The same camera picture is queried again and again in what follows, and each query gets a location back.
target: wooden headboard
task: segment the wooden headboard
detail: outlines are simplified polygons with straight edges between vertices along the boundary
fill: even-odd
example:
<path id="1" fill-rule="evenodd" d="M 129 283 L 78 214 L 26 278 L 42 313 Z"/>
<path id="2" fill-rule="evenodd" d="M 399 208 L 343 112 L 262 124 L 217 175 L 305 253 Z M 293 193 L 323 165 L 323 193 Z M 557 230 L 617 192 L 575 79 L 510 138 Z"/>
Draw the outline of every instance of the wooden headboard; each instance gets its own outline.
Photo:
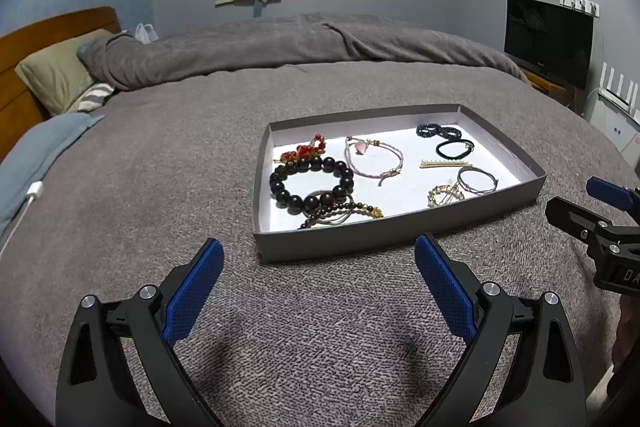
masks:
<path id="1" fill-rule="evenodd" d="M 15 74 L 18 62 L 34 52 L 104 28 L 120 31 L 116 11 L 108 6 L 58 15 L 0 37 L 0 161 L 31 127 L 49 113 Z"/>

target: charging cable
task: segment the charging cable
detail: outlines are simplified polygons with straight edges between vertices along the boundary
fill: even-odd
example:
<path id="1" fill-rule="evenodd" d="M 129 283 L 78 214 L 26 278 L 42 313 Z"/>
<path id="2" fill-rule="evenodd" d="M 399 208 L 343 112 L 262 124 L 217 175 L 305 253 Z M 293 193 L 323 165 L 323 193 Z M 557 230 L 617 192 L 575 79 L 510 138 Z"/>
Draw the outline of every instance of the charging cable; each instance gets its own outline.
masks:
<path id="1" fill-rule="evenodd" d="M 9 245 L 9 241 L 11 241 L 11 238 L 14 237 L 14 232 L 18 230 L 24 214 L 26 214 L 27 210 L 29 210 L 29 207 L 31 206 L 31 203 L 33 203 L 33 200 L 37 200 L 42 195 L 43 191 L 44 184 L 42 182 L 33 182 L 29 187 L 29 190 L 27 190 L 27 206 L 25 206 L 24 210 L 22 211 L 22 214 L 20 215 L 18 222 L 15 224 L 14 229 L 9 234 L 9 237 L 6 238 L 6 241 L 2 246 L 2 250 L 0 250 L 0 261 L 2 260 L 2 254 L 4 253 L 4 250 L 6 250 L 7 245 Z"/>

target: gray blanket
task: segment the gray blanket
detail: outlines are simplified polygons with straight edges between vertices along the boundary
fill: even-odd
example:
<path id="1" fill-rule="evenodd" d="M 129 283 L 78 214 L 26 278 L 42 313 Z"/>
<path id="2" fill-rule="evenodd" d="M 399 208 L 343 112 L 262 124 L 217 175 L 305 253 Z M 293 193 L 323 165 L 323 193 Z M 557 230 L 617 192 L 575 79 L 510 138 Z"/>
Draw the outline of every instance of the gray blanket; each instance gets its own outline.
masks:
<path id="1" fill-rule="evenodd" d="M 215 71 L 347 60 L 487 66 L 526 82 L 516 65 L 494 49 L 373 15 L 311 14 L 225 23 L 151 44 L 119 34 L 94 41 L 85 63 L 95 78 L 128 91 Z"/>
<path id="2" fill-rule="evenodd" d="M 15 380 L 53 419 L 82 296 L 128 298 L 210 236 L 225 246 L 225 269 L 175 350 L 227 427 L 413 426 L 464 345 L 447 331 L 412 245 L 266 266 L 251 206 L 267 122 L 421 103 L 463 103 L 548 172 L 537 204 L 438 240 L 513 295 L 557 291 L 592 387 L 610 363 L 616 297 L 593 286 L 585 247 L 550 227 L 544 206 L 558 195 L 630 224 L 584 184 L 596 175 L 634 186 L 634 172 L 602 133 L 508 74 L 393 62 L 220 72 L 113 97 L 100 125 L 52 166 L 0 263 L 0 353 Z M 134 360 L 130 341 L 126 349 Z M 161 415 L 138 362 L 133 374 Z"/>

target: pink braided bracelet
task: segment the pink braided bracelet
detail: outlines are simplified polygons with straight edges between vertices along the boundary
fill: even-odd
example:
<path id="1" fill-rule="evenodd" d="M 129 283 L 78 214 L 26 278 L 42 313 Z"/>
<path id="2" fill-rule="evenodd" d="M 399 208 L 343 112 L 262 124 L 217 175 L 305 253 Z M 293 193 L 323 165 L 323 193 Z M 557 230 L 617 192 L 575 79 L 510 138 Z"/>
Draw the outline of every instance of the pink braided bracelet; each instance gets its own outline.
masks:
<path id="1" fill-rule="evenodd" d="M 381 172 L 380 174 L 366 174 L 365 172 L 358 171 L 353 162 L 351 161 L 351 146 L 356 146 L 356 154 L 363 155 L 367 152 L 367 147 L 372 145 L 374 147 L 382 147 L 382 149 L 386 149 L 391 151 L 393 154 L 398 156 L 400 163 L 398 167 L 394 167 L 391 170 Z M 347 160 L 347 165 L 349 168 L 355 172 L 358 176 L 362 176 L 364 178 L 371 178 L 373 180 L 380 180 L 378 183 L 378 187 L 382 185 L 382 182 L 387 178 L 392 178 L 393 176 L 398 176 L 400 171 L 402 170 L 402 165 L 404 165 L 404 155 L 402 155 L 401 150 L 396 149 L 395 147 L 389 145 L 388 143 L 381 142 L 380 140 L 363 140 L 360 138 L 354 138 L 353 136 L 348 136 L 344 139 L 344 157 Z"/>

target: beige pillow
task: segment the beige pillow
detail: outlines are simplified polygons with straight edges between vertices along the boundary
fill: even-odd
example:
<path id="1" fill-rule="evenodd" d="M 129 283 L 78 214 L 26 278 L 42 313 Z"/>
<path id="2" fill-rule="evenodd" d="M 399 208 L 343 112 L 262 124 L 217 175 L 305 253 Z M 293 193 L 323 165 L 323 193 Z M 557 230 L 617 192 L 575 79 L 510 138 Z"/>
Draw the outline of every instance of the beige pillow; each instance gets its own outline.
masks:
<path id="1" fill-rule="evenodd" d="M 57 42 L 21 60 L 15 72 L 53 116 L 62 114 L 94 83 L 76 56 L 78 46 L 111 34 L 100 29 Z"/>

